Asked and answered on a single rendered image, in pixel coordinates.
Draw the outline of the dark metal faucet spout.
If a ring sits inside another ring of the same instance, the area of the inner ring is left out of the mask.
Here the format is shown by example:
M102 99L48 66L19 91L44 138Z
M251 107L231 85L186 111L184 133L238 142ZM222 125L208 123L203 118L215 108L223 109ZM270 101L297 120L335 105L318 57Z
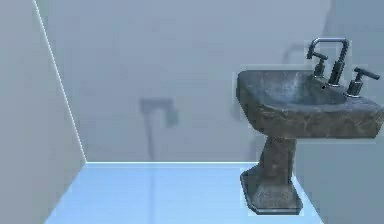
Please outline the dark metal faucet spout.
M311 41L307 58L311 59L314 56L315 48L318 43L341 43L342 49L340 51L338 60L334 63L330 78L328 80L328 84L333 87L337 87L339 85L339 81L345 66L345 58L347 56L347 52L349 49L349 40L345 37L318 37Z

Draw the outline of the dark stone pedestal sink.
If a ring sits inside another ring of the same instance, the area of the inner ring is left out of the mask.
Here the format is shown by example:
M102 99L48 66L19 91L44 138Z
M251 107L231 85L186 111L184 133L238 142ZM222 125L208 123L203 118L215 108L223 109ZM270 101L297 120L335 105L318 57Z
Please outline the dark stone pedestal sink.
M245 70L236 97L248 122L267 136L258 164L240 175L247 206L258 215L297 215L303 203L293 181L299 139L373 139L384 107L311 70Z

